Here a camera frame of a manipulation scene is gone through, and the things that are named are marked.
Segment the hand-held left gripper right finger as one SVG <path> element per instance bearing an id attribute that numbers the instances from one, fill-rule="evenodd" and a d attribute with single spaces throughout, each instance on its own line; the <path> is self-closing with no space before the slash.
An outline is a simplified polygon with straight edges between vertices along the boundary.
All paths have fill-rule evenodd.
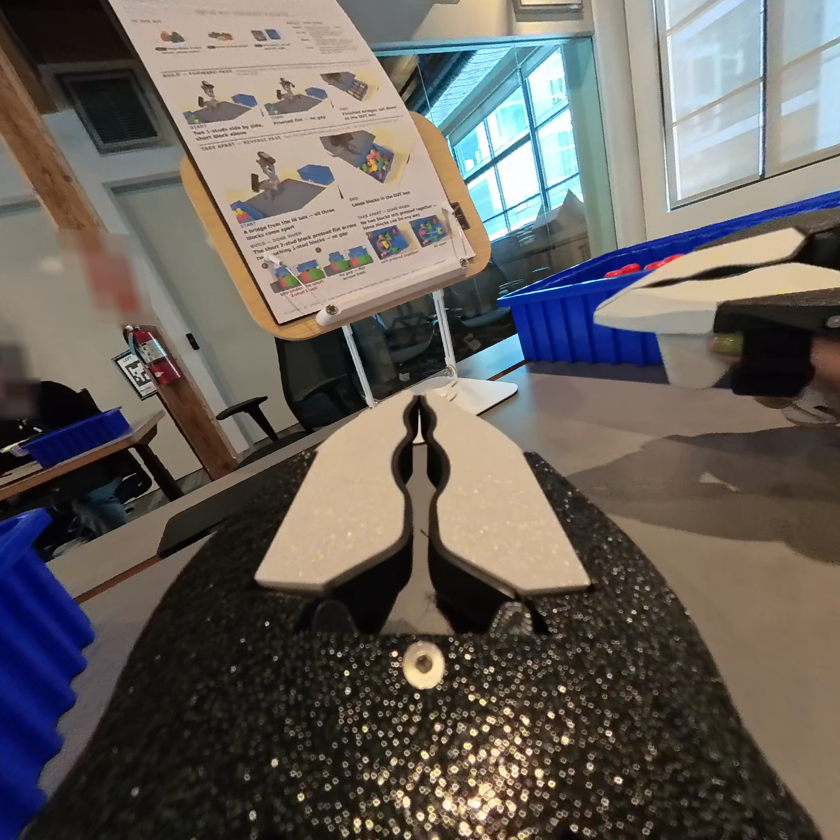
<path id="1" fill-rule="evenodd" d="M 434 486 L 428 569 L 439 601 L 499 607 L 592 585 L 519 446 L 441 395 L 420 398 Z"/>

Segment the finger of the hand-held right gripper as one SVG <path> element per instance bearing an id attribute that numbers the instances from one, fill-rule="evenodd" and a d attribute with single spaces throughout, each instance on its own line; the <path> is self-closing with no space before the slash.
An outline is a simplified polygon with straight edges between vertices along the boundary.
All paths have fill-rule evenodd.
<path id="1" fill-rule="evenodd" d="M 734 276 L 678 284 L 644 284 L 644 280 L 607 299 L 594 321 L 604 327 L 653 333 L 668 382 L 678 387 L 712 387 L 728 378 L 738 360 L 741 340 L 714 339 L 713 323 L 729 292 L 745 292 L 768 280 L 771 291 L 782 291 L 781 270 L 762 268 L 742 279 Z"/>
<path id="2" fill-rule="evenodd" d="M 795 227 L 786 227 L 700 248 L 652 271 L 644 278 L 644 284 L 679 284 L 733 277 L 740 272 L 788 262 L 799 254 L 806 242 L 806 234 Z"/>

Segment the blue bin with blocks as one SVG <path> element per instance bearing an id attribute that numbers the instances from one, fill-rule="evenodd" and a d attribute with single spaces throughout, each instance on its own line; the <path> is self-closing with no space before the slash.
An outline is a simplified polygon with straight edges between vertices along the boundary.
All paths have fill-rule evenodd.
<path id="1" fill-rule="evenodd" d="M 509 308 L 523 357 L 531 362 L 663 365 L 652 333 L 609 329 L 593 321 L 595 308 L 611 295 L 644 275 L 646 264 L 698 247 L 737 232 L 783 217 L 839 207 L 839 192 L 829 192 L 796 203 L 693 228 L 620 248 L 536 280 L 498 303 Z M 638 263 L 636 274 L 604 278 L 609 270 Z"/>

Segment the black office chair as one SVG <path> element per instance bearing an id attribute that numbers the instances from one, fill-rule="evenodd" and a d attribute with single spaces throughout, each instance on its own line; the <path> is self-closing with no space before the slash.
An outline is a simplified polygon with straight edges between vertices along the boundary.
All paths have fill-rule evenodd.
<path id="1" fill-rule="evenodd" d="M 276 351 L 283 396 L 301 430 L 276 432 L 261 408 L 266 396 L 227 407 L 216 420 L 248 415 L 266 433 L 268 448 L 273 451 L 367 407 L 350 347 L 341 331 L 301 341 L 277 338 Z"/>

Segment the large white-framed window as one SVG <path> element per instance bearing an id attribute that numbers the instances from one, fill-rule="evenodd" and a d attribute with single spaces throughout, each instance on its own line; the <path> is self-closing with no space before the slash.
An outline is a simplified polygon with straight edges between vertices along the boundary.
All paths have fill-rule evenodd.
<path id="1" fill-rule="evenodd" d="M 838 1 L 653 13 L 670 209 L 838 157 Z"/>

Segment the grey mesh office chair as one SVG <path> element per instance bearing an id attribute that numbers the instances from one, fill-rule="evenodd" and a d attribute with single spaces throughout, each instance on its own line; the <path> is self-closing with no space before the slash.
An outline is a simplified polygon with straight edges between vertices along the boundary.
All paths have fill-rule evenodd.
<path id="1" fill-rule="evenodd" d="M 395 318 L 385 329 L 385 344 L 394 366 L 400 368 L 428 351 L 437 321 L 425 313 Z"/>

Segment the wooden side table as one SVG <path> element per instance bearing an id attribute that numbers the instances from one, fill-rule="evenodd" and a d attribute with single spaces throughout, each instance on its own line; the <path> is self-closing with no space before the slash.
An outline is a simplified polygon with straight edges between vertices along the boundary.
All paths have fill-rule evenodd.
<path id="1" fill-rule="evenodd" d="M 60 477 L 96 465 L 105 458 L 121 454 L 129 449 L 140 458 L 143 467 L 168 501 L 184 497 L 184 492 L 175 478 L 151 449 L 151 442 L 157 435 L 158 426 L 163 418 L 163 412 L 153 413 L 143 421 L 132 425 L 128 434 L 59 462 L 57 465 L 47 468 L 33 464 L 12 470 L 7 476 L 3 476 L 1 481 L 2 520 L 12 517 L 14 511 L 18 509 L 17 505 L 12 505 L 9 501 L 42 487 L 55 489 L 58 487 Z"/>

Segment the dark-framed grid window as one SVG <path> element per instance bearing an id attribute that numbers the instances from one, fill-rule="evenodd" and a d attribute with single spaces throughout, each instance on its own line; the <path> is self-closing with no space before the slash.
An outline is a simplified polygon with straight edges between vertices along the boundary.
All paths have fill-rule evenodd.
<path id="1" fill-rule="evenodd" d="M 585 195 L 561 45 L 510 49 L 447 140 L 494 242 Z"/>

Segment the red fire extinguisher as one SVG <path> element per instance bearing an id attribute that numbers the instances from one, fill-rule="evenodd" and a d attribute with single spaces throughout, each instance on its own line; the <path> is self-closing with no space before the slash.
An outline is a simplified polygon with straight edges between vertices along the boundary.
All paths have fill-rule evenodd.
<path id="1" fill-rule="evenodd" d="M 171 385 L 182 378 L 179 367 L 150 327 L 128 325 L 123 331 L 129 348 L 157 385 Z"/>

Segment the black and white tag sign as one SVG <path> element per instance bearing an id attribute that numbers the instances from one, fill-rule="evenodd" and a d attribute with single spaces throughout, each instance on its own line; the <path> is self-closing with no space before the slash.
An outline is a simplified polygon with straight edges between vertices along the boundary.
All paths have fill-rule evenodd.
<path id="1" fill-rule="evenodd" d="M 134 352 L 126 350 L 119 353 L 112 358 L 112 362 L 141 401 L 158 396 L 159 393 L 153 376 Z"/>

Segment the small blue plastic bin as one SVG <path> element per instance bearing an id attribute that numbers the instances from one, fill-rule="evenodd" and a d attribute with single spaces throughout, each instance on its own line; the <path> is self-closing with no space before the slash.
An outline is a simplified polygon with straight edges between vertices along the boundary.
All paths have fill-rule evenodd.
<path id="1" fill-rule="evenodd" d="M 36 436 L 19 448 L 40 467 L 49 469 L 126 437 L 131 432 L 132 426 L 121 409 L 114 408 L 54 432 Z"/>

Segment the blue ridged plastic bin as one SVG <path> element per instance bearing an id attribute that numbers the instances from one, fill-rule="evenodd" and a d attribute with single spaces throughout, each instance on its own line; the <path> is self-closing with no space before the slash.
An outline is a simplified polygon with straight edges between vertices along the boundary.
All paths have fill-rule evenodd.
<path id="1" fill-rule="evenodd" d="M 1 838 L 15 839 L 46 802 L 39 778 L 61 750 L 61 717 L 95 638 L 73 597 L 35 551 L 51 523 L 33 510 L 1 524 Z"/>

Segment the printed instruction sheet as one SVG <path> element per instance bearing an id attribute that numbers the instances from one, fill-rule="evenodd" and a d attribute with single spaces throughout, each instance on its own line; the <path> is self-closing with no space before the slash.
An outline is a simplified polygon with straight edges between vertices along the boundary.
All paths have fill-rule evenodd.
<path id="1" fill-rule="evenodd" d="M 363 316 L 475 255 L 413 118 L 338 2 L 109 2 L 285 325 Z"/>

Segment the wall air vent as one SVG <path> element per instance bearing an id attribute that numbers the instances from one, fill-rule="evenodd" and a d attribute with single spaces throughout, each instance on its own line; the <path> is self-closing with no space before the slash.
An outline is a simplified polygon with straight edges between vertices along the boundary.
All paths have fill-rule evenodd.
<path id="1" fill-rule="evenodd" d="M 163 142 L 161 126 L 132 69 L 61 72 L 57 82 L 100 154 L 151 149 Z"/>

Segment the wooden support post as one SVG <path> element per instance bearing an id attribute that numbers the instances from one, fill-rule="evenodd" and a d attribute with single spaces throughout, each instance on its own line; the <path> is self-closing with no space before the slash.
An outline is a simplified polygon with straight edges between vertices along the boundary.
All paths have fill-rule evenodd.
<path id="1" fill-rule="evenodd" d="M 165 376 L 156 383 L 162 404 L 210 480 L 227 476 L 238 465 L 235 451 L 193 380 L 178 366 L 175 352 L 167 347 L 137 269 L 130 262 L 128 239 L 107 232 L 49 131 L 44 117 L 56 109 L 56 104 L 4 20 L 1 105 L 2 139 L 57 228 L 62 253 L 77 259 L 94 307 L 126 328 L 130 338 L 133 327 L 139 324 L 168 353 L 167 360 L 175 365 L 177 376 Z"/>

